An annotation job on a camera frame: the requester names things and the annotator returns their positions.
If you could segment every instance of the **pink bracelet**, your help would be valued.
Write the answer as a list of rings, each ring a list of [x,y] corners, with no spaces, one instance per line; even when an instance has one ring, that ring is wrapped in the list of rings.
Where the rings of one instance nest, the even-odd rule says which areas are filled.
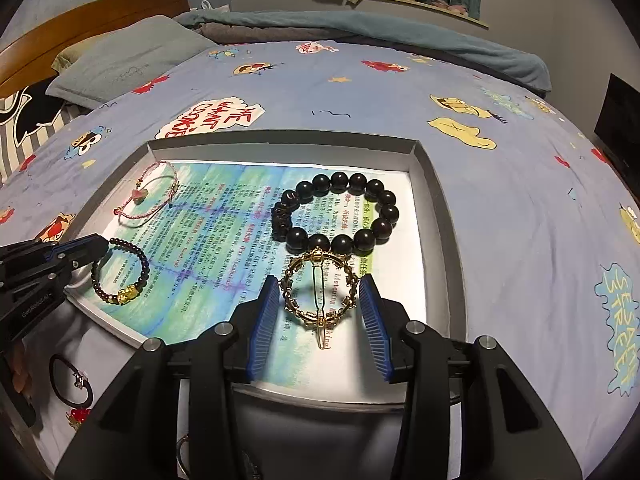
[[[169,189],[167,189],[166,192],[164,193],[166,195],[166,199],[164,199],[163,202],[153,206],[149,211],[147,211],[142,215],[126,214],[124,212],[124,208],[127,206],[129,202],[133,200],[133,203],[138,205],[144,201],[144,199],[146,198],[149,192],[144,188],[140,190],[140,186],[142,186],[142,181],[144,180],[147,173],[149,173],[150,171],[160,166],[160,164],[168,165],[169,168],[171,168],[172,171],[174,172],[174,182],[171,184],[171,186],[169,186]],[[143,171],[140,178],[136,181],[136,188],[131,191],[131,196],[127,198],[127,201],[124,204],[122,204],[121,207],[117,207],[116,209],[114,209],[113,214],[116,216],[124,216],[124,218],[128,218],[129,220],[138,220],[140,218],[146,218],[148,216],[151,216],[155,214],[159,209],[163,208],[166,204],[169,204],[169,207],[171,207],[171,200],[174,198],[176,192],[178,191],[178,186],[180,186],[180,182],[178,182],[178,174],[175,171],[174,165],[170,163],[168,160],[158,160],[157,162],[154,162],[151,166],[146,168],[145,171]]]

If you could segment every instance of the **yellow pillow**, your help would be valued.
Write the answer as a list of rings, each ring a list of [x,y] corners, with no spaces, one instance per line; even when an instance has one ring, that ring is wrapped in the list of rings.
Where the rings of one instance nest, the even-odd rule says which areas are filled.
[[[67,68],[69,68],[73,63],[78,61],[79,57],[82,56],[87,50],[89,50],[94,44],[98,43],[98,41],[106,38],[110,32],[105,32],[104,34],[98,34],[98,36],[92,36],[90,38],[86,38],[85,40],[78,41],[77,43],[68,46],[65,50],[60,52],[56,59],[51,63],[51,68],[62,74]]]

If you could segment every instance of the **silver screw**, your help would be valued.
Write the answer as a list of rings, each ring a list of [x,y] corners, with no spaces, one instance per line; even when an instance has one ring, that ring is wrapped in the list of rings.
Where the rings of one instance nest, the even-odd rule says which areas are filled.
[[[425,329],[424,323],[420,321],[410,321],[404,327],[406,328],[407,332],[411,334],[421,334]]]
[[[233,332],[233,330],[234,326],[227,321],[218,323],[213,329],[213,331],[218,335],[229,335]]]
[[[487,350],[493,350],[498,346],[496,340],[490,335],[481,335],[478,342],[482,348],[486,348]]]
[[[145,342],[142,343],[142,348],[147,352],[155,352],[162,345],[162,340],[157,337],[150,337]]]

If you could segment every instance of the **ribbed blue pad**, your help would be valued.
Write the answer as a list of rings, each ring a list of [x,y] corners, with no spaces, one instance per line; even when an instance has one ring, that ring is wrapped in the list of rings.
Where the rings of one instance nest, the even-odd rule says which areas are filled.
[[[376,368],[384,380],[388,381],[391,378],[393,365],[391,364],[389,338],[378,312],[377,296],[371,290],[369,280],[360,280],[360,310],[367,329],[371,352],[376,362]]]
[[[255,380],[267,362],[271,335],[273,335],[280,305],[280,289],[278,280],[274,276],[267,276],[262,288],[267,289],[267,295],[264,304],[260,306],[260,315],[249,341],[249,362],[246,369],[251,381]]]

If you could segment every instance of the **teal blanket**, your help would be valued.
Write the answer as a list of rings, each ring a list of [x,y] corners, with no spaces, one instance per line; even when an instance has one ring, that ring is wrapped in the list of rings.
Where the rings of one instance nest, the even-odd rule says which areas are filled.
[[[429,23],[413,22],[372,12],[306,10],[301,12],[219,12],[190,10],[175,18],[185,27],[216,22],[245,27],[334,28],[353,34],[441,50],[502,73],[529,88],[549,92],[551,78],[544,61],[498,43],[482,40]]]

